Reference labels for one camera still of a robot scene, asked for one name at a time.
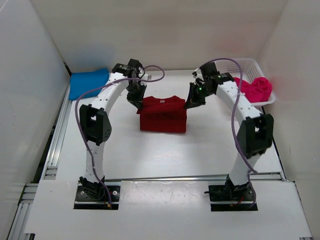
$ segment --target white work surface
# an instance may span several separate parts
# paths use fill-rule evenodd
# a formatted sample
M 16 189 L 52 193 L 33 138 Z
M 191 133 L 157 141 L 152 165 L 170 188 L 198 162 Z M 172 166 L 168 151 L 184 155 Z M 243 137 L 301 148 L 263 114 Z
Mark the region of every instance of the white work surface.
M 160 72 L 150 72 L 152 79 Z M 192 70 L 166 71 L 163 80 L 148 83 L 145 97 L 187 99 Z M 231 111 L 215 95 L 206 105 L 187 110 L 185 134 L 140 131 L 137 109 L 127 102 L 127 91 L 113 105 L 109 119 L 112 133 L 104 147 L 106 179 L 227 175 L 237 150 L 231 131 Z M 89 104 L 93 98 L 80 101 Z M 86 147 L 75 118 L 75 101 L 60 153 L 57 180 L 77 180 L 85 173 Z M 279 173 L 281 165 L 274 146 L 258 160 L 259 173 Z
M 294 183 L 253 181 L 258 211 L 211 212 L 208 182 L 121 184 L 119 210 L 73 209 L 78 182 L 42 180 L 25 232 L 35 240 L 299 240 L 311 233 Z

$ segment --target white wall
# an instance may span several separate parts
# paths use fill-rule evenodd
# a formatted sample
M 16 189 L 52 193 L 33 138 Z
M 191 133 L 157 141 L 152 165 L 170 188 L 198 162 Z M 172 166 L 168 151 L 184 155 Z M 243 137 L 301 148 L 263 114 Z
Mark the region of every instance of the white wall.
M 274 138 L 287 177 L 296 181 L 315 239 L 320 239 L 320 1 L 289 0 L 259 56 L 276 102 Z
M 69 76 L 28 0 L 0 0 L 0 239 L 35 174 Z
M 31 0 L 72 72 L 257 58 L 288 0 Z

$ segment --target robotic arm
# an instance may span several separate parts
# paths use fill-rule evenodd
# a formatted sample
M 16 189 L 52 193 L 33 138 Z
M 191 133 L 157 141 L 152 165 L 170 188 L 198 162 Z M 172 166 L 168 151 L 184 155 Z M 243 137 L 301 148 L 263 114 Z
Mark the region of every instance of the robotic arm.
M 124 78 L 140 78 L 149 81 L 151 75 L 145 74 L 145 70 L 138 60 L 130 59 L 127 65 L 120 63 L 115 65 L 107 83 Z M 105 179 L 103 171 L 104 147 L 112 131 L 108 117 L 110 110 L 125 89 L 128 91 L 126 97 L 128 102 L 141 109 L 146 88 L 147 84 L 142 81 L 124 80 L 114 83 L 113 86 L 102 90 L 89 105 L 83 104 L 79 109 L 80 125 L 94 155 L 94 169 L 101 181 Z M 92 199 L 103 197 L 105 191 L 93 172 L 92 158 L 88 150 L 86 151 L 85 174 L 80 177 L 80 182 L 86 194 Z
M 193 73 L 195 82 L 190 83 L 185 108 L 205 105 L 205 98 L 217 95 L 232 111 L 238 94 L 238 86 L 229 73 L 220 74 L 213 62 L 197 68 Z M 241 150 L 253 168 L 273 139 L 274 119 L 270 114 L 263 115 L 242 94 L 236 106 L 235 118 L 240 125 L 237 140 Z M 227 176 L 221 200 L 235 200 L 249 187 L 249 168 L 238 153 L 232 171 Z

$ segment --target pink towel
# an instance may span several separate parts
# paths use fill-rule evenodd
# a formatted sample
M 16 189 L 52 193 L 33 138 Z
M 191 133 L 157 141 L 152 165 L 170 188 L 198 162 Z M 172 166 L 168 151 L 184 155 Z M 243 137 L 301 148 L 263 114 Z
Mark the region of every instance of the pink towel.
M 236 84 L 239 86 L 240 78 L 234 78 Z M 253 83 L 242 81 L 241 92 L 250 103 L 266 102 L 269 100 L 272 92 L 272 85 L 265 77 L 257 77 Z

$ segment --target pink cloth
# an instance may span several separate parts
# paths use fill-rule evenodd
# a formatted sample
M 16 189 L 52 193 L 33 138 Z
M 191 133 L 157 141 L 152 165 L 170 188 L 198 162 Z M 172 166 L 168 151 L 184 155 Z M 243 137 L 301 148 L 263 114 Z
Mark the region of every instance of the pink cloth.
M 234 78 L 236 84 L 239 86 L 240 78 Z M 272 92 L 272 85 L 265 77 L 257 77 L 253 83 L 242 81 L 241 92 L 250 103 L 266 102 L 269 100 Z

